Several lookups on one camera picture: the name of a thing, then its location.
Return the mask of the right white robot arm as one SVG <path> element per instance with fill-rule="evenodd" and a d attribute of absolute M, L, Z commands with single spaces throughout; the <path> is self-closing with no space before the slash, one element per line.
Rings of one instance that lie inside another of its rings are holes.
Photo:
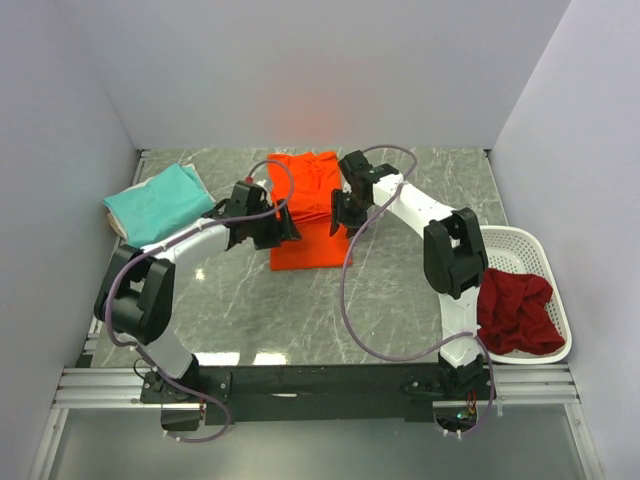
<path fill-rule="evenodd" d="M 439 387 L 449 398 L 464 397 L 489 359 L 477 334 L 477 302 L 488 256 L 476 214 L 435 200 L 388 163 L 372 165 L 363 150 L 346 154 L 338 166 L 349 188 L 331 194 L 330 232 L 346 229 L 354 248 L 378 217 L 389 212 L 420 236 L 423 272 L 440 305 L 443 338 L 432 348 L 438 355 Z"/>

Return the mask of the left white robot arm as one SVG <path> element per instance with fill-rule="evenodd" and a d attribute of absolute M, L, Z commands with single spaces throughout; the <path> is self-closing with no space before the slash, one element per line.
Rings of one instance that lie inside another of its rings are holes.
<path fill-rule="evenodd" d="M 117 346 L 137 349 L 164 373 L 164 389 L 176 401 L 193 399 L 200 388 L 199 362 L 170 327 L 176 276 L 250 239 L 257 250 L 299 241 L 283 199 L 272 201 L 263 182 L 236 182 L 218 202 L 167 239 L 116 249 L 94 305 Z"/>

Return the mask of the orange t-shirt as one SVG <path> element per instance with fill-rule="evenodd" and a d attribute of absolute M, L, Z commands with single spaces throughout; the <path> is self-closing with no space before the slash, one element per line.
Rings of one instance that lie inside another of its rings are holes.
<path fill-rule="evenodd" d="M 333 151 L 301 155 L 268 155 L 272 198 L 281 200 L 293 188 L 288 210 L 301 235 L 271 250 L 270 268 L 289 271 L 335 268 L 343 265 L 348 247 L 346 229 L 330 234 L 331 194 L 342 188 L 337 154 Z"/>

